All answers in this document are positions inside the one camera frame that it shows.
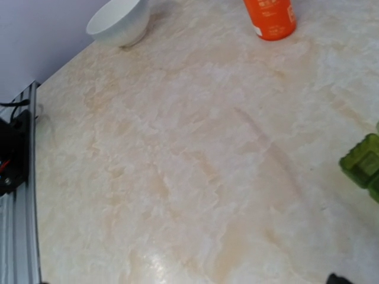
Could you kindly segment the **green weekly pill organizer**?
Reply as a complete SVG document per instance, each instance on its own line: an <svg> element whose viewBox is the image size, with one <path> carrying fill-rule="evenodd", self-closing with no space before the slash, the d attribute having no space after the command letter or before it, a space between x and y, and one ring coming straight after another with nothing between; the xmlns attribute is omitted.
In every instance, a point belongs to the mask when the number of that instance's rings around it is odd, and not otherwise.
<svg viewBox="0 0 379 284"><path fill-rule="evenodd" d="M378 203L378 122L375 128L375 133L367 134L339 160L339 166L351 181L366 189Z"/></svg>

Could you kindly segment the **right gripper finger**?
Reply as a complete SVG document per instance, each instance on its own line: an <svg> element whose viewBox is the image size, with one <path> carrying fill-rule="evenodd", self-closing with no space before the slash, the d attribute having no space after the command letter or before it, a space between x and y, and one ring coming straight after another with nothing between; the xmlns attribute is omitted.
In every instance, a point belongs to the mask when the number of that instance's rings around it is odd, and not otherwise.
<svg viewBox="0 0 379 284"><path fill-rule="evenodd" d="M352 284L352 282L343 276L331 273L326 280L326 284Z"/></svg>

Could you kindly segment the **orange pill bottle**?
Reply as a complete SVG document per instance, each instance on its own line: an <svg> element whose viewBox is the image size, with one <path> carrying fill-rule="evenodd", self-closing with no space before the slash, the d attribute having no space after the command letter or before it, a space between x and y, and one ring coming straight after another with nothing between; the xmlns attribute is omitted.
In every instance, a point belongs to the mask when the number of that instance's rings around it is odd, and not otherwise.
<svg viewBox="0 0 379 284"><path fill-rule="evenodd" d="M266 41L288 37L297 28L290 0L244 0L257 36Z"/></svg>

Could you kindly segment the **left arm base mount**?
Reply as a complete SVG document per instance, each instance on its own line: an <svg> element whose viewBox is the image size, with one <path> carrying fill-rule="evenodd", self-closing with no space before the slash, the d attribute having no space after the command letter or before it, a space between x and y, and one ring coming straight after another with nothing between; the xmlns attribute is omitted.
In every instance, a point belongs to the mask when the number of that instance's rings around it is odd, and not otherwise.
<svg viewBox="0 0 379 284"><path fill-rule="evenodd" d="M13 107L10 121L1 119L1 196L15 191L28 181L30 169L30 122L31 112L15 112L26 107L30 100L3 104Z"/></svg>

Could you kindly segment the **front aluminium rail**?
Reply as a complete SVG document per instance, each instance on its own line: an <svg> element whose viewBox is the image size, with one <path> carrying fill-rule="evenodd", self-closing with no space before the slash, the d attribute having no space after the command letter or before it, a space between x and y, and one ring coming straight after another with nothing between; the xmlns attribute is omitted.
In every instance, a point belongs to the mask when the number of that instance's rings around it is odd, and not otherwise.
<svg viewBox="0 0 379 284"><path fill-rule="evenodd" d="M37 82L33 82L10 102L30 100L28 106L21 106L15 112L16 115L25 109L31 112L30 169L28 181L22 183L15 191L1 196L1 283L42 283L35 167L38 86ZM12 111L13 107L5 107L1 119L10 121Z"/></svg>

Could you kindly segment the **white bowl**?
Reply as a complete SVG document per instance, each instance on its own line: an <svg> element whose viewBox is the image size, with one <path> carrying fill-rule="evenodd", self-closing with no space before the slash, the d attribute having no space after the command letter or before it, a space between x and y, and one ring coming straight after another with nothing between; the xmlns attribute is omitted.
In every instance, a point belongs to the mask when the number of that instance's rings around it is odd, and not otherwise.
<svg viewBox="0 0 379 284"><path fill-rule="evenodd" d="M142 39L149 20L148 1L112 0L89 20L86 33L99 43L128 47Z"/></svg>

